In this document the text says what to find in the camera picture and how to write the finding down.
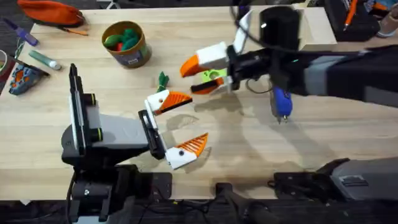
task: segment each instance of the tin can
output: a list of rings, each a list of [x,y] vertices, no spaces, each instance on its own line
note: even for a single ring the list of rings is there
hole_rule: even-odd
[[[139,35],[138,43],[128,50],[114,51],[104,46],[107,37],[114,34],[123,34],[125,29],[134,29]],[[145,42],[145,35],[141,27],[135,22],[120,21],[109,26],[102,35],[102,43],[105,49],[123,66],[127,68],[137,68],[143,66],[152,55],[150,48]]]
[[[14,68],[15,62],[9,58],[8,54],[0,50],[0,83],[6,82],[12,69]]]

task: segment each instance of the can label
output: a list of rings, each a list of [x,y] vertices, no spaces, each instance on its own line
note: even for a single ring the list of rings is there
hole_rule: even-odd
[[[143,45],[138,51],[133,52],[131,54],[125,55],[116,55],[114,54],[113,57],[122,65],[134,65],[135,63],[140,62],[145,58],[148,54],[148,47]]]

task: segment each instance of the orange triangular piece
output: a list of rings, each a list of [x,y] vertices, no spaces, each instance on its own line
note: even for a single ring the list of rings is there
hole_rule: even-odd
[[[180,68],[181,77],[187,77],[190,75],[196,75],[199,72],[204,72],[207,68],[199,66],[198,56],[195,54],[190,57]]]
[[[162,103],[162,106],[160,106],[159,110],[155,111],[155,114],[159,115],[190,102],[192,102],[192,97],[190,95],[177,91],[170,91],[166,100]]]
[[[203,150],[205,149],[208,134],[209,133],[202,134],[201,136],[191,139],[176,147],[184,149],[189,152],[193,152],[197,155],[197,157],[199,157],[201,152],[203,152]]]

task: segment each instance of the marker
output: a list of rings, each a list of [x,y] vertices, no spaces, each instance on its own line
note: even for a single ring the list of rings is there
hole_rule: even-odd
[[[50,67],[50,68],[52,68],[54,70],[60,70],[62,68],[62,66],[57,61],[55,61],[55,60],[53,60],[51,58],[48,58],[47,56],[42,55],[42,54],[38,53],[35,50],[31,50],[29,52],[29,55],[32,58],[42,62],[43,64],[45,64],[46,66],[48,66],[48,67]]]
[[[17,26],[17,24],[11,22],[9,19],[3,17],[2,19],[11,29],[13,29],[17,35],[22,38],[24,41],[28,42],[32,46],[36,46],[39,41],[32,36],[30,33],[26,32],[24,29]]]

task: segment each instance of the orange object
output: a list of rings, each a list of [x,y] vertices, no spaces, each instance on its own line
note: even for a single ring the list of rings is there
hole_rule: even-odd
[[[383,5],[383,4],[379,3],[379,2],[374,3],[373,9],[378,9],[378,10],[383,10],[383,11],[387,11],[388,10],[387,6],[385,6],[385,5]]]
[[[190,75],[196,75],[199,72],[204,72],[208,70],[207,68],[202,68],[199,66],[198,56],[195,54],[190,59],[188,59],[180,68],[181,77],[187,77]]]
[[[199,157],[201,152],[205,149],[206,143],[207,143],[207,136],[208,133],[202,134],[199,137],[196,137],[194,139],[191,139],[185,143],[182,143],[181,145],[176,146],[177,148],[182,148],[188,152],[193,152]]]
[[[79,27],[84,24],[83,14],[75,7],[54,1],[18,0],[24,13],[38,24],[55,27]]]
[[[200,85],[191,86],[191,92],[197,95],[205,95],[217,89],[220,85],[224,84],[223,77],[218,77],[212,81],[202,83]]]
[[[166,100],[163,101],[162,106],[155,111],[155,114],[159,115],[191,102],[191,96],[177,91],[170,91],[169,95],[166,97]]]
[[[348,12],[347,18],[346,18],[344,30],[347,29],[347,27],[351,24],[351,21],[353,20],[354,14],[356,12],[357,3],[358,3],[358,0],[353,0],[351,2],[351,5],[349,7],[349,12]]]

